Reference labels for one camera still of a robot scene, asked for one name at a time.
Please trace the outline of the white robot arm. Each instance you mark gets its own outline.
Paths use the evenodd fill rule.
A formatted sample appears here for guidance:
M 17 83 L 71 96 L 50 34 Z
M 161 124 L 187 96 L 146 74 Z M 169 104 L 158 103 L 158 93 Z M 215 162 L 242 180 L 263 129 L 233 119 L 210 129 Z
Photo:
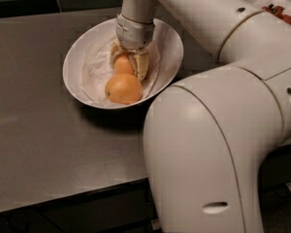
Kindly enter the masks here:
M 217 61 L 165 89 L 144 128 L 165 233 L 263 233 L 258 174 L 291 137 L 291 26 L 243 0 L 123 0 L 116 34 L 150 39 L 164 7 Z

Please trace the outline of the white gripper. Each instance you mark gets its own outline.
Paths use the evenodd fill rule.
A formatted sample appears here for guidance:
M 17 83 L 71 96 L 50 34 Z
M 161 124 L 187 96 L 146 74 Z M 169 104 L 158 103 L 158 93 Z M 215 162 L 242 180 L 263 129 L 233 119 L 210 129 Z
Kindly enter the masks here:
M 116 17 L 116 37 L 110 51 L 110 64 L 114 68 L 115 62 L 128 50 L 145 48 L 153 37 L 155 25 L 153 23 L 137 23 L 123 15 Z M 129 55 L 135 77 L 141 82 L 145 79 L 149 66 L 149 52 L 147 50 Z

